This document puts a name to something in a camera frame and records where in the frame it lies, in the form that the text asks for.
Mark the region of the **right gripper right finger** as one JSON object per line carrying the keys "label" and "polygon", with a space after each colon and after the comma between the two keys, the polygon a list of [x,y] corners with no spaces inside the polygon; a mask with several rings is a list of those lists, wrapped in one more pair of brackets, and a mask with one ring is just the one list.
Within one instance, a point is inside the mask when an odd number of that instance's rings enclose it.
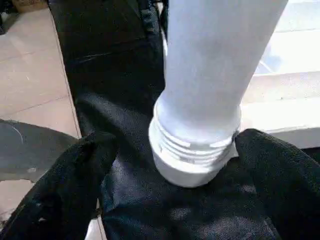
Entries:
{"label": "right gripper right finger", "polygon": [[266,214],[283,240],[320,238],[320,164],[296,146],[247,129],[235,138]]}

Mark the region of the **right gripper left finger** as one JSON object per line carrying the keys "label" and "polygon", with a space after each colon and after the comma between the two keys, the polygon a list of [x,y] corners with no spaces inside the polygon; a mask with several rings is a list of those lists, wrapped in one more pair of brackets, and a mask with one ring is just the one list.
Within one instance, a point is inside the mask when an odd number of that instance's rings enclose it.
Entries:
{"label": "right gripper left finger", "polygon": [[63,152],[5,223],[2,240],[83,240],[105,176],[118,152],[116,137],[92,132]]}

